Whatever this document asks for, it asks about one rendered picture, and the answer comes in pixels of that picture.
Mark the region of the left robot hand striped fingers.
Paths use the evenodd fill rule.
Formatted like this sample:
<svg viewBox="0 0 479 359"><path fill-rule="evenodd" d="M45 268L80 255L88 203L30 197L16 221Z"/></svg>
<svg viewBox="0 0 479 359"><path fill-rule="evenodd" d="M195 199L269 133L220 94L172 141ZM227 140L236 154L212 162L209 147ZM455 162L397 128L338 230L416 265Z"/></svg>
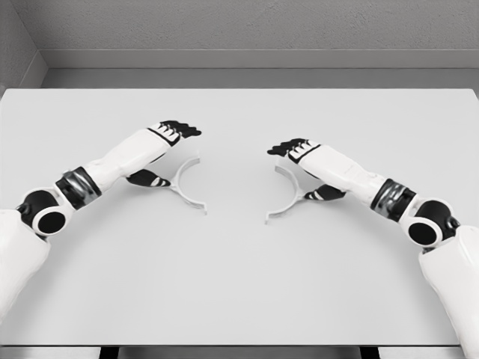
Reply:
<svg viewBox="0 0 479 359"><path fill-rule="evenodd" d="M164 156L179 141L201 135L187 123L166 120L141 129L122 141L106 155L106 161L133 185L169 187L171 182L146 169Z"/></svg>

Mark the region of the right robot hand striped fingers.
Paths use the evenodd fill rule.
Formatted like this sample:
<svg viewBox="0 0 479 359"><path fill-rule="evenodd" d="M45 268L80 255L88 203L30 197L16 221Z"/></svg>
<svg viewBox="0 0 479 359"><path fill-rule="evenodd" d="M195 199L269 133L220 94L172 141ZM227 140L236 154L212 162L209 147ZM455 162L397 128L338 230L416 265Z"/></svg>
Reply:
<svg viewBox="0 0 479 359"><path fill-rule="evenodd" d="M307 192L305 199L338 200L353 187L353 175L347 175L347 170L355 166L354 161L329 146L304 138L294 138L273 146L267 153L288 158L323 182L317 189Z"/></svg>

